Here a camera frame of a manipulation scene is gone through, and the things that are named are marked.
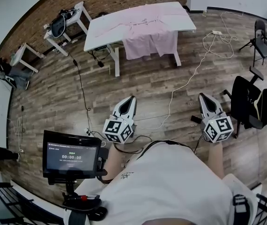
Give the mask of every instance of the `brick wall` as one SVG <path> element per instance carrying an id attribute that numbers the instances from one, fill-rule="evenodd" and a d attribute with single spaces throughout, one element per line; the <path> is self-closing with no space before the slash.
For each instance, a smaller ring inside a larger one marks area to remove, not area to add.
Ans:
<path id="1" fill-rule="evenodd" d="M 112 13 L 146 3 L 151 4 L 168 1 L 179 1 L 182 5 L 186 3 L 186 0 L 45 0 L 27 15 L 18 27 L 14 28 L 13 33 L 11 33 L 6 42 L 0 47 L 0 56 L 9 57 L 24 42 L 41 53 L 51 48 L 50 43 L 43 39 L 45 35 L 43 25 L 50 23 L 61 9 L 71 8 L 80 1 L 85 2 L 84 6 L 92 19 L 103 11 Z M 67 34 L 71 36 L 80 31 L 79 26 L 74 24 L 68 27 Z"/>

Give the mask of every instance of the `tabletop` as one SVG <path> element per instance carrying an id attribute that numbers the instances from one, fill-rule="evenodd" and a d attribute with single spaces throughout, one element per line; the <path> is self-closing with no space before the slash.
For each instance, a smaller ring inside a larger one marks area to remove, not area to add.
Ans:
<path id="1" fill-rule="evenodd" d="M 21 59 L 22 56 L 24 54 L 24 51 L 26 49 L 26 43 L 24 43 L 19 49 L 18 51 L 15 53 L 15 56 L 13 57 L 13 59 L 10 62 L 10 65 L 13 67 L 15 66 Z"/>
<path id="2" fill-rule="evenodd" d="M 83 11 L 83 1 L 77 3 L 74 6 L 74 8 L 75 9 L 79 9 L 79 10 L 76 12 L 76 14 L 73 17 L 71 17 L 70 19 L 66 20 L 66 27 L 70 26 L 73 23 L 76 23 L 77 20 L 79 20 L 81 18 L 82 11 Z M 47 39 L 48 37 L 51 37 L 51 36 L 52 36 L 51 30 L 50 31 L 47 31 L 45 33 L 45 35 L 44 35 L 44 39 Z"/>
<path id="3" fill-rule="evenodd" d="M 185 15 L 162 15 L 160 20 L 167 24 L 168 30 L 172 31 L 191 31 L 196 30 L 194 23 L 185 11 L 185 9 L 180 5 L 179 2 L 165 2 L 149 4 L 148 6 L 153 6 L 153 8 L 164 9 L 166 11 L 182 10 Z M 84 51 L 89 51 L 91 49 L 108 45 L 111 43 L 116 43 L 124 38 L 125 33 L 128 32 L 128 26 L 119 25 L 114 29 L 108 30 L 108 26 L 111 24 L 120 23 L 122 17 L 128 15 L 128 9 L 124 9 L 118 12 L 107 14 L 105 16 L 93 19 L 90 21 L 89 30 L 85 42 Z M 101 31 L 106 31 L 104 34 L 98 36 Z"/>

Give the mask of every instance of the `white t-shirt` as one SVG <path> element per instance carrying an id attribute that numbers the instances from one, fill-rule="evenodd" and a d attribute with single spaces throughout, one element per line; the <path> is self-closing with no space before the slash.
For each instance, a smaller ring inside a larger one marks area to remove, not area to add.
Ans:
<path id="1" fill-rule="evenodd" d="M 232 191 L 189 148 L 159 142 L 140 156 L 109 185 L 90 179 L 76 189 L 78 195 L 99 194 L 108 210 L 104 220 L 90 224 L 141 225 L 159 218 L 228 224 Z"/>

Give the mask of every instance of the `chair armrest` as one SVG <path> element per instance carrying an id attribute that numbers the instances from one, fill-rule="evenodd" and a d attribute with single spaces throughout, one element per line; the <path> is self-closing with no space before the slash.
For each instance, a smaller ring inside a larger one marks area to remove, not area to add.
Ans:
<path id="1" fill-rule="evenodd" d="M 256 129 L 262 129 L 263 128 L 263 123 L 258 120 L 257 118 L 253 117 L 252 115 L 249 115 L 249 123 L 251 124 L 252 127 Z"/>
<path id="2" fill-rule="evenodd" d="M 260 80 L 264 80 L 264 75 L 257 70 L 255 67 L 250 66 L 249 67 L 250 72 L 252 72 L 254 74 L 254 76 L 257 76 Z"/>

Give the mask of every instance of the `forearm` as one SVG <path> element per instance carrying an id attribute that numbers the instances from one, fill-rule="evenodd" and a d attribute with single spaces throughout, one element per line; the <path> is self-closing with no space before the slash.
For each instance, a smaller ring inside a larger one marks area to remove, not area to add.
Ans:
<path id="1" fill-rule="evenodd" d="M 224 178 L 223 146 L 221 142 L 217 145 L 210 145 L 207 165 L 219 178 Z"/>
<path id="2" fill-rule="evenodd" d="M 109 151 L 108 159 L 104 164 L 104 169 L 107 171 L 107 175 L 103 176 L 103 180 L 114 179 L 121 171 L 122 153 L 117 151 L 112 145 Z"/>

